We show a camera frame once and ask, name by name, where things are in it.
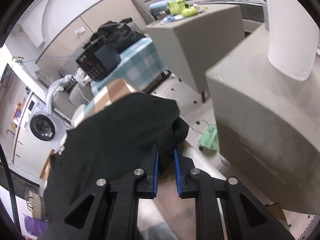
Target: black garment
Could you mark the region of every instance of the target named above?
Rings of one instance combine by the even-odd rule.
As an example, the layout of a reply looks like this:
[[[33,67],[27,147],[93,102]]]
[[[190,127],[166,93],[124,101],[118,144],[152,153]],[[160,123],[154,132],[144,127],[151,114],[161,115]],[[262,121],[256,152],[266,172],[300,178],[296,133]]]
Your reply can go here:
[[[51,158],[44,203],[49,223],[98,179],[120,179],[159,145],[161,166],[188,135],[176,101],[134,93],[68,131],[65,150]]]
[[[90,42],[103,35],[110,41],[117,53],[120,54],[141,38],[145,38],[145,35],[133,32],[130,27],[126,25],[130,22],[132,22],[132,18],[122,20],[120,23],[123,23],[124,25],[117,25],[117,22],[108,21],[102,26],[109,25],[100,27],[98,31],[91,36]]]

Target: silver bolt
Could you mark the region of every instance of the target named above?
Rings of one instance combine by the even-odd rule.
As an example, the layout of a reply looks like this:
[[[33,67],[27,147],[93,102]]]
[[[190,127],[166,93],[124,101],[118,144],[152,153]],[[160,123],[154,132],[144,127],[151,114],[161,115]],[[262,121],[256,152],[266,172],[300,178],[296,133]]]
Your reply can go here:
[[[97,185],[98,186],[103,186],[107,183],[107,181],[105,179],[98,179],[97,180]]]
[[[235,185],[238,183],[238,180],[236,178],[229,178],[228,179],[228,182],[231,184],[231,185]]]
[[[190,172],[194,175],[198,175],[200,173],[200,170],[198,168],[192,168]]]
[[[134,171],[134,174],[136,174],[136,175],[142,175],[144,173],[144,170],[143,169],[136,169],[135,171]]]

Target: white plug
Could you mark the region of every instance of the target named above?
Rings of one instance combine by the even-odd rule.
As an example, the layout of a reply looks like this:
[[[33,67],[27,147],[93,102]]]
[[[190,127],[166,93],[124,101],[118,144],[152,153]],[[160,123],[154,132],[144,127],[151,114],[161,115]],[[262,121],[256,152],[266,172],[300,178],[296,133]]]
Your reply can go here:
[[[85,31],[86,31],[86,29],[82,26],[80,29],[75,30],[75,35],[76,35],[77,37],[80,37],[82,34],[85,33]]]

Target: white washing machine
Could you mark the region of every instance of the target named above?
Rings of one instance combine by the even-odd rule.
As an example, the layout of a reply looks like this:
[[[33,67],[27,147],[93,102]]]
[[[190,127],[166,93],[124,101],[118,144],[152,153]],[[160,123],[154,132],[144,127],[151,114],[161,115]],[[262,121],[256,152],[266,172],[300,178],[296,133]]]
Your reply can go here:
[[[59,149],[70,128],[57,113],[49,116],[45,103],[33,94],[21,119],[13,163],[39,177],[51,150]]]

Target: black fabric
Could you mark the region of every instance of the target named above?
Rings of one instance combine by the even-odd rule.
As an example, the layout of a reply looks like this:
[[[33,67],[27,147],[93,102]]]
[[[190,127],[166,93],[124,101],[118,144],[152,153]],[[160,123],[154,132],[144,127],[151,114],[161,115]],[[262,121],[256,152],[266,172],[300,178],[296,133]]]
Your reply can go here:
[[[117,53],[120,54],[141,38],[145,38],[145,35],[142,33],[133,32],[130,29],[130,27],[127,25],[130,22],[132,22],[132,18],[122,20],[120,23],[123,23],[124,25],[117,25],[117,22],[108,21],[102,26],[108,24],[115,25],[100,27],[98,31],[91,36],[90,42],[103,35],[110,41]]]
[[[44,203],[51,223],[98,179],[120,179],[159,145],[160,169],[188,135],[176,101],[134,93],[68,131],[65,150],[51,157]]]

